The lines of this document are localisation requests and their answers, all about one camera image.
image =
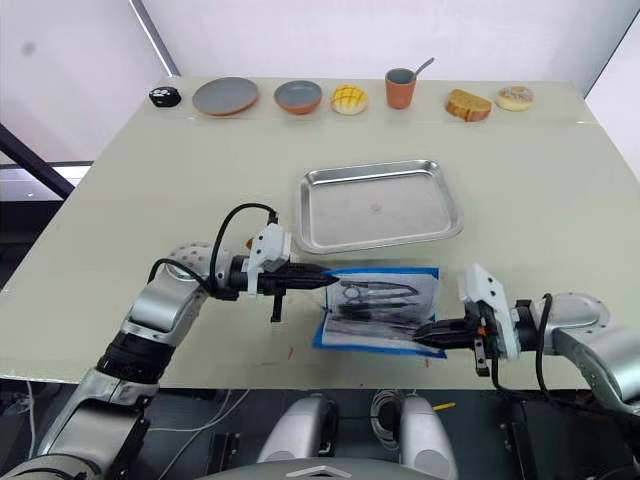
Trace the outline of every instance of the spoon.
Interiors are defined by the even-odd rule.
[[[416,70],[416,73],[414,75],[417,77],[418,75],[420,75],[420,72],[422,72],[422,70],[427,68],[429,65],[431,65],[435,61],[436,61],[435,57],[431,57],[429,60],[427,60],[426,62],[424,62],[422,65],[418,67],[418,70]]]

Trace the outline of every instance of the toast slice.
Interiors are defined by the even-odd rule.
[[[465,122],[477,122],[489,116],[491,102],[456,88],[449,93],[445,108],[451,115],[464,118]]]

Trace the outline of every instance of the plastic bag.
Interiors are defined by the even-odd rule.
[[[313,346],[446,358],[412,341],[435,321],[438,269],[359,268],[327,272],[340,281],[326,288],[326,313]]]

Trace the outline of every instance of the white wall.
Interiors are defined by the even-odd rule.
[[[638,0],[145,0],[183,75],[564,80],[584,93]]]
[[[163,75],[126,0],[4,0],[0,121],[49,162],[95,160]]]
[[[587,97],[591,111],[640,180],[640,16]]]

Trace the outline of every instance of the gray bowl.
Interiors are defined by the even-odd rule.
[[[313,111],[322,100],[322,89],[317,83],[294,80],[280,85],[273,98],[287,112],[304,115]]]

